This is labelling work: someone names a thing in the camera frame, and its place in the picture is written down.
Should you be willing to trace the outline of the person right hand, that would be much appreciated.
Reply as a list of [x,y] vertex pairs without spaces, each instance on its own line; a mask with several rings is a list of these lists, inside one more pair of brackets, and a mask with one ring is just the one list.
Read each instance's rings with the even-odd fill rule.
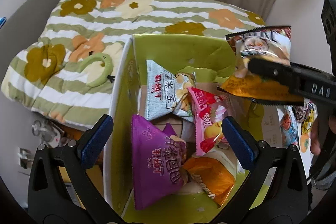
[[321,153],[321,145],[318,136],[318,118],[315,119],[315,121],[312,124],[310,139],[311,139],[310,151],[314,156],[318,156]]

